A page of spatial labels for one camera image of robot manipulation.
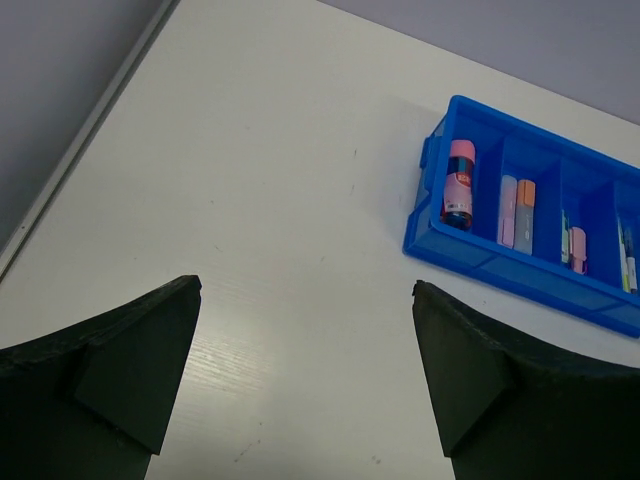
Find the pink highlighter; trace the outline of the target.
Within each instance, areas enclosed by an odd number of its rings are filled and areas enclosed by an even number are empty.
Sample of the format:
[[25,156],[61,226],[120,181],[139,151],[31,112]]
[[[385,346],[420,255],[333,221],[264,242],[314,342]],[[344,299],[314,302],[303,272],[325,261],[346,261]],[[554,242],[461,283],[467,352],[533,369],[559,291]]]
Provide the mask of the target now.
[[577,274],[586,273],[587,246],[586,233],[579,227],[571,227],[569,230],[570,265],[571,270]]

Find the purple highlighter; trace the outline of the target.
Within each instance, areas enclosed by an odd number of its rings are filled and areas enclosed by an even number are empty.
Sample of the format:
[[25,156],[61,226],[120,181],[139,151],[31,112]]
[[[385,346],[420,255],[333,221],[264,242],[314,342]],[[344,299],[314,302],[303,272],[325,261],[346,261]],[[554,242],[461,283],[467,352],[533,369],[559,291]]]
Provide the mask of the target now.
[[503,175],[500,188],[497,243],[507,248],[514,246],[517,180]]

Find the pink capped glue stick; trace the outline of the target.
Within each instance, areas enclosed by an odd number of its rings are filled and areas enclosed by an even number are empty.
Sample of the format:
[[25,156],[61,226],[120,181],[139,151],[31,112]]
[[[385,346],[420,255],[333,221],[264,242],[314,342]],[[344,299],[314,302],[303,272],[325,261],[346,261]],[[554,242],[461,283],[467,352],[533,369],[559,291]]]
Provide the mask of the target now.
[[462,231],[469,231],[472,226],[475,160],[476,150],[470,140],[451,142],[440,218],[442,223]]

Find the green highlighter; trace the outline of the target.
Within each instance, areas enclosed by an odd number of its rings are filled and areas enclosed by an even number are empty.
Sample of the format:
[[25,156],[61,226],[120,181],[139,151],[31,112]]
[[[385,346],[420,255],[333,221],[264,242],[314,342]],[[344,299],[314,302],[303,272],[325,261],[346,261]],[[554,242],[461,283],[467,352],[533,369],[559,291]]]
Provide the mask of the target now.
[[569,265],[571,262],[571,240],[569,217],[565,210],[562,210],[562,238],[561,238],[561,262]]

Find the yellow pen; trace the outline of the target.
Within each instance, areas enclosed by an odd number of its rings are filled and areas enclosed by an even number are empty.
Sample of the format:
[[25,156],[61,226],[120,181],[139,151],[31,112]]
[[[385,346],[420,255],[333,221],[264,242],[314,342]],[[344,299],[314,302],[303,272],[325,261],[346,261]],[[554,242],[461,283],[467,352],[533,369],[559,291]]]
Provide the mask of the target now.
[[630,293],[631,288],[629,283],[627,256],[626,256],[626,249],[624,244],[624,233],[622,229],[622,223],[619,217],[617,218],[617,233],[618,233],[618,246],[619,246],[621,277],[622,277],[622,280],[621,280],[622,288],[625,292]]

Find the orange highlighter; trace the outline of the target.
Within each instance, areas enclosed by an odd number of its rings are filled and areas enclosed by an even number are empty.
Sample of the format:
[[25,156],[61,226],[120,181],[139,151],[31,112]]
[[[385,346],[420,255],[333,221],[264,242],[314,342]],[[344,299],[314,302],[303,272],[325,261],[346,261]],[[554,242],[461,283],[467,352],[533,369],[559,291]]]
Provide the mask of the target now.
[[518,181],[514,249],[527,255],[533,253],[535,194],[536,185],[533,181],[527,179]]

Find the dark blue pen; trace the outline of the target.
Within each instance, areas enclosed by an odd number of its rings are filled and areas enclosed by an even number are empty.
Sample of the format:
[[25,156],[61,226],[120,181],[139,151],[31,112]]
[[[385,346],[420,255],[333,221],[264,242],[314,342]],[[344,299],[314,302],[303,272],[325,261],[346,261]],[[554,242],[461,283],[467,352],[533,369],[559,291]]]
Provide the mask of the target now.
[[633,250],[633,241],[629,236],[624,238],[624,249],[625,249],[625,263],[624,267],[625,273],[625,290],[630,292],[631,294],[636,295],[638,292],[638,281],[636,274],[636,261]]

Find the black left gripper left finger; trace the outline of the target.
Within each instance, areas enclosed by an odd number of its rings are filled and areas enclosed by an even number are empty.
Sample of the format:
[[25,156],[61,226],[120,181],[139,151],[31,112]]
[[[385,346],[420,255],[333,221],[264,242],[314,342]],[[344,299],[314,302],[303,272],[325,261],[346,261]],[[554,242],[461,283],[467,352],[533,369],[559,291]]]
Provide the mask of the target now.
[[144,478],[163,446],[201,288],[183,275],[2,349],[2,478]]

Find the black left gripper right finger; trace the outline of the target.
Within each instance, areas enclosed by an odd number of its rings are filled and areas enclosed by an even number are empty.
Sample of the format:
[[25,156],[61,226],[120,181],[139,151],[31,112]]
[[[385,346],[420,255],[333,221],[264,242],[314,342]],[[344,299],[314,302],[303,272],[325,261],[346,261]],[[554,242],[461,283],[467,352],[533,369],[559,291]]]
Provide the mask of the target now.
[[635,479],[639,372],[484,315],[418,281],[412,314],[458,479]]

